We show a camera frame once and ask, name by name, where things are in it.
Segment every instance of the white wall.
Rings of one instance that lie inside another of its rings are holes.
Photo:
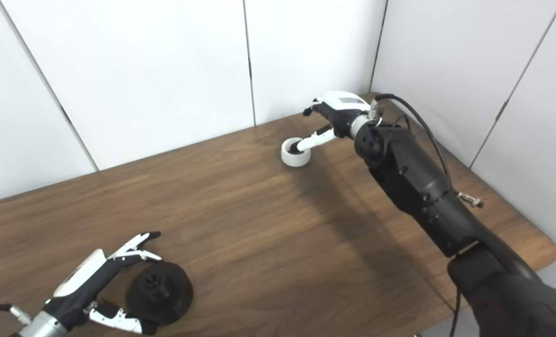
[[[556,19],[501,115],[473,170],[556,243]],[[556,287],[556,262],[539,271]],[[458,337],[477,337],[471,311]],[[451,320],[424,331],[447,333]]]
[[[93,171],[0,11],[0,198]]]
[[[242,0],[3,0],[100,169],[253,126]]]
[[[372,91],[405,98],[469,166],[556,0],[388,3]]]
[[[257,124],[369,92],[385,0],[245,0]]]

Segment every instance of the wooden table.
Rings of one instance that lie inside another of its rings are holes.
[[[400,114],[384,106],[390,120]],[[160,336],[404,337],[450,315],[447,259],[387,199],[353,141],[314,149],[306,167],[281,162],[284,139],[325,123],[295,115],[1,200],[0,303],[35,314],[94,249],[160,230],[145,248],[180,264],[195,291]],[[535,269],[556,259],[548,237],[445,154],[456,188],[485,200],[474,212],[488,227]],[[99,298],[123,305],[145,266]],[[0,336],[19,328],[0,314]],[[71,335],[131,334],[90,323]]]

